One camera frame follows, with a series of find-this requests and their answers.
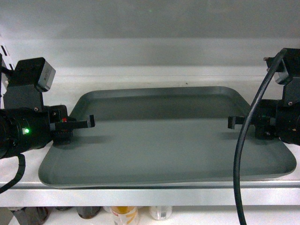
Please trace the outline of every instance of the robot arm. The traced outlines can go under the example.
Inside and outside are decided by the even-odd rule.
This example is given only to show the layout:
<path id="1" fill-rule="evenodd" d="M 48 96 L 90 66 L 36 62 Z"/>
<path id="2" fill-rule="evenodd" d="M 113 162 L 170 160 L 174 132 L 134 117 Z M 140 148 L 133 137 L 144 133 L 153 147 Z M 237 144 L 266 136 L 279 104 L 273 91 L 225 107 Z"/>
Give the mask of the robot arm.
<path id="1" fill-rule="evenodd" d="M 274 76 L 284 85 L 281 100 L 263 99 L 251 124 L 255 126 L 257 139 L 271 140 L 279 137 L 285 143 L 300 145 L 300 49 L 286 49 L 286 54 Z M 268 68 L 274 58 L 265 58 Z M 228 118 L 228 128 L 243 124 L 243 117 Z"/>

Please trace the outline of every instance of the gray tray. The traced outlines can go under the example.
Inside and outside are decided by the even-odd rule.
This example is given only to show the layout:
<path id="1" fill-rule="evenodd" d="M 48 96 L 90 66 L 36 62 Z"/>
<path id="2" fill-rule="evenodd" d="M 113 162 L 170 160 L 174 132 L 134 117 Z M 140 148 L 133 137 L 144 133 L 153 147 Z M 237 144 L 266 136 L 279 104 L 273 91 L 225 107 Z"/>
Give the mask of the gray tray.
<path id="1" fill-rule="evenodd" d="M 172 186 L 231 180 L 242 116 L 248 103 L 226 87 L 93 91 L 83 95 L 72 117 L 94 114 L 96 127 L 74 130 L 72 143 L 52 146 L 39 168 L 40 180 L 56 188 Z M 245 142 L 244 180 L 274 178 L 296 167 L 279 140 Z"/>

